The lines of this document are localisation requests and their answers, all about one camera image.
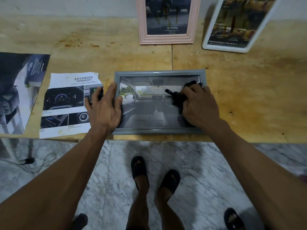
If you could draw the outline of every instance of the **black slipper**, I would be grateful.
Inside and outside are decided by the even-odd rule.
[[[180,174],[176,170],[170,170],[165,174],[159,189],[161,187],[166,187],[172,192],[172,194],[174,194],[179,183],[180,183]]]
[[[229,217],[233,214],[236,214],[237,216],[234,218],[234,220],[229,221]],[[224,222],[226,224],[226,227],[228,230],[236,230],[244,227],[244,223],[239,217],[239,215],[236,213],[236,211],[233,208],[228,208],[224,213]]]
[[[147,178],[148,188],[149,188],[149,181],[148,181],[148,177],[147,177],[146,164],[145,164],[144,159],[141,156],[136,156],[132,159],[132,161],[131,161],[131,171],[132,171],[133,179],[136,178],[139,175],[145,175],[146,178]]]

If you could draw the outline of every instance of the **picture frame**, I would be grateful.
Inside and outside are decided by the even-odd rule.
[[[193,43],[201,0],[136,0],[141,45]]]
[[[180,92],[192,80],[206,86],[205,70],[115,72],[116,97],[121,95],[123,103],[121,123],[113,135],[203,134],[165,92],[165,88]]]
[[[202,48],[247,53],[281,0],[219,0]]]

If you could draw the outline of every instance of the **side mirror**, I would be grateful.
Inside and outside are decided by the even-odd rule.
[[[127,99],[127,100],[135,99],[135,95],[133,95],[133,94],[127,94],[127,95],[125,95],[125,99]]]

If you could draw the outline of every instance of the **marble floor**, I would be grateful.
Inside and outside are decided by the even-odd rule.
[[[26,157],[28,144],[27,139],[17,142],[16,155],[19,159]],[[16,166],[0,160],[0,202],[74,145],[34,140],[34,164]],[[295,175],[307,174],[307,145],[256,144],[255,147]],[[169,169],[176,169],[181,174],[181,183],[169,204],[186,229],[226,229],[223,213],[228,207],[233,207],[240,214],[248,230],[263,229],[257,212],[215,144],[142,141],[105,142],[76,212],[87,214],[89,221],[85,229],[125,229],[129,209],[137,193],[130,169],[135,155],[143,156],[147,164],[151,229],[161,229],[161,219],[153,201]],[[0,157],[5,157],[3,150],[0,150]]]

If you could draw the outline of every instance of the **gray picture frame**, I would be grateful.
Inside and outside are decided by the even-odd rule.
[[[121,77],[163,77],[163,76],[199,76],[200,82],[203,87],[207,85],[206,71],[205,69],[195,70],[165,70],[165,71],[125,71],[115,72],[114,81],[117,83],[116,98],[119,96],[120,79]],[[148,134],[204,134],[204,132],[197,127],[185,127],[185,128],[117,128],[113,131],[113,135],[148,135]]]

